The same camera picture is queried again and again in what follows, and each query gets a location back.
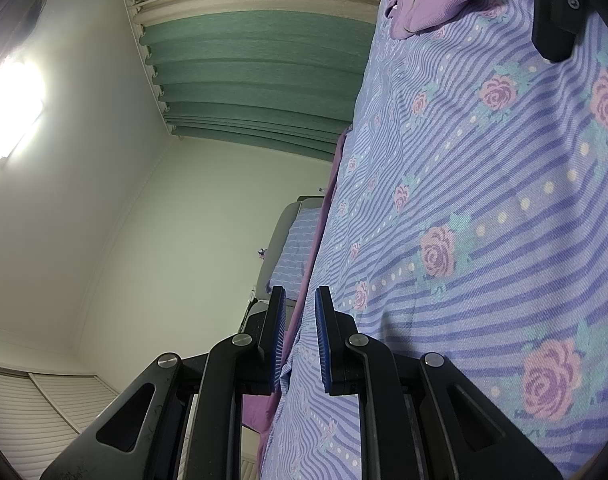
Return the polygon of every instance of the striped fabric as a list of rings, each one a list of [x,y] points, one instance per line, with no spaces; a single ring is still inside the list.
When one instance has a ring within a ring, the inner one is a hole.
[[[80,431],[84,431],[117,397],[94,376],[34,374],[33,380]]]
[[[320,208],[302,209],[297,213],[271,280],[267,284],[268,291],[274,286],[282,286],[286,289],[286,297],[289,300],[297,299],[320,211]]]
[[[77,434],[28,377],[0,375],[0,450],[26,480],[37,480]]]
[[[608,439],[608,30],[571,59],[533,0],[474,0],[389,38],[381,16],[263,479],[358,479],[356,397],[324,394],[314,291],[402,354],[453,362],[568,478]]]

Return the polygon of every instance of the green curtain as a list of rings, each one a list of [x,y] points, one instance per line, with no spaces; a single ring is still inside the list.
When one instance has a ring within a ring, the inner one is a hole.
[[[374,25],[254,10],[146,27],[175,134],[331,160],[353,108]]]

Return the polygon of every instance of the bedspread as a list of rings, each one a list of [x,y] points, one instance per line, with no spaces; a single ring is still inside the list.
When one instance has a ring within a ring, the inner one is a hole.
[[[323,391],[314,291],[450,359],[569,477],[608,439],[608,30],[571,59],[533,0],[474,0],[391,40],[381,16],[263,479],[360,478],[356,397]]]

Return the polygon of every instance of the white wall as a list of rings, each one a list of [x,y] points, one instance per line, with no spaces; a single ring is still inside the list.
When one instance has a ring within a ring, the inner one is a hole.
[[[65,352],[119,212],[169,135],[123,0],[48,0],[21,58],[46,96],[0,164],[0,339]]]
[[[260,434],[242,427],[242,453],[254,457],[260,447]]]
[[[175,140],[104,267],[80,359],[124,388],[162,352],[236,332],[282,210],[326,187],[330,163],[216,140]]]
[[[83,374],[91,370],[71,354],[44,352],[0,341],[0,366],[27,372]]]

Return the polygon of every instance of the blue gripper pad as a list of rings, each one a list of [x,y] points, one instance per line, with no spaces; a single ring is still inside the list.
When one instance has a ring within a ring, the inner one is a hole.
[[[322,383],[325,393],[331,391],[331,349],[328,340],[328,329],[324,317],[324,305],[319,288],[315,291],[315,323],[317,325],[317,344],[319,346],[319,365],[322,371]]]
[[[282,286],[274,286],[271,299],[269,301],[268,310],[266,311],[266,322],[270,322],[269,317],[275,315],[274,318],[274,330],[270,334],[272,337],[269,341],[269,348],[263,348],[264,352],[268,350],[269,359],[269,384],[271,386],[271,392],[277,389],[279,383],[279,373],[281,371],[281,356],[284,346],[284,333],[286,332],[286,307],[285,307],[286,291]],[[262,345],[264,338],[263,332],[260,340],[260,346]]]

